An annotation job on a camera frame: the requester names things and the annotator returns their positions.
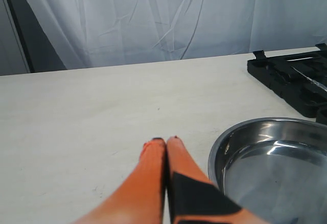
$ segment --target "black plastic tray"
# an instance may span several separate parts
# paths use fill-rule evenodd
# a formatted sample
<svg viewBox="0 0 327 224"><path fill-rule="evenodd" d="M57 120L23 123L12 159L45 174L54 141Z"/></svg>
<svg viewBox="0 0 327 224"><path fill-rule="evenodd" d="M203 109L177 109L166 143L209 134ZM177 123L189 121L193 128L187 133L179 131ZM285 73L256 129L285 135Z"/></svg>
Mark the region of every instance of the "black plastic tray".
<svg viewBox="0 0 327 224"><path fill-rule="evenodd" d="M320 51L276 57L253 52L256 59L247 62L247 70L300 114L327 125L327 92L292 68L327 86L327 45L316 46Z"/></svg>

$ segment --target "table surface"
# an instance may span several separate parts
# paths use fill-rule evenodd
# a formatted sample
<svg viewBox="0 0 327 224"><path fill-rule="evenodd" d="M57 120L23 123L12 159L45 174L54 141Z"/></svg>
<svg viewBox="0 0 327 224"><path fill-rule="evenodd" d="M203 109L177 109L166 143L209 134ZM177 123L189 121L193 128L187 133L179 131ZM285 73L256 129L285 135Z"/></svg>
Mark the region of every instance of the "table surface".
<svg viewBox="0 0 327 224"><path fill-rule="evenodd" d="M318 50L267 52L267 56ZM246 71L253 54L0 77L0 222L67 223L109 196L153 137L180 136L207 173L217 137L304 118ZM167 207L164 223L169 223Z"/></svg>

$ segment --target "metal bowl rim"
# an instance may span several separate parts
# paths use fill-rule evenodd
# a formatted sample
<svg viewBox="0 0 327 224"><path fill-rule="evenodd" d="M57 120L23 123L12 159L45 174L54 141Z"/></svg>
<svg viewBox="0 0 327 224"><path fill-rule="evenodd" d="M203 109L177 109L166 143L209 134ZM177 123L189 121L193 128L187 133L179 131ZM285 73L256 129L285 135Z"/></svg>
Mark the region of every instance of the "metal bowl rim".
<svg viewBox="0 0 327 224"><path fill-rule="evenodd" d="M221 142L226 138L226 136L228 136L231 132L233 132L234 130L243 127L245 125L254 123L254 122L265 122L265 121L290 121L290 122L300 122L300 123L304 123L306 125L311 125L311 126L316 126L316 127L321 127L324 129L327 129L327 126L322 125L320 123L316 123L313 121L308 121L308 120L304 120L304 119L298 119L298 118L287 118L287 117L264 117L264 118L255 118L255 119L251 119L251 120L247 120L241 123L238 123L232 127L230 127L229 129L227 129L226 131L224 131L215 141L214 145L212 146L211 150L210 150L210 154L209 154L209 158L208 158L208 176L209 179L216 185L218 186L217 183L217 178L216 178L216 167L215 167L215 162L216 162L216 156L217 156L217 150L221 144Z"/></svg>

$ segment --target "curtain fold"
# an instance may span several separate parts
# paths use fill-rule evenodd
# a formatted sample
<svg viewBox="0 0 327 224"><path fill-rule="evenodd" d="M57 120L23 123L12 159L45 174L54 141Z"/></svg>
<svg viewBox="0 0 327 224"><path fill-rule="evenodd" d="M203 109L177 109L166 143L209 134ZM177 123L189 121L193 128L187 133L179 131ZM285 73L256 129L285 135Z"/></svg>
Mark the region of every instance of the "curtain fold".
<svg viewBox="0 0 327 224"><path fill-rule="evenodd" d="M27 0L68 69L313 46L327 0Z"/></svg>

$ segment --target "white curtain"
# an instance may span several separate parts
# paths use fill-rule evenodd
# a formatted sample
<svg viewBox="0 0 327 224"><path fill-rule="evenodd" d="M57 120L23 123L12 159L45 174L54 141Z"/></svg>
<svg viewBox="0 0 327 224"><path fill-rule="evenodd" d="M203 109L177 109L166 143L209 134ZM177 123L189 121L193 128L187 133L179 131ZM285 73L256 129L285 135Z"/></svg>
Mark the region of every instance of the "white curtain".
<svg viewBox="0 0 327 224"><path fill-rule="evenodd" d="M27 0L68 69L314 46L327 0Z"/></svg>

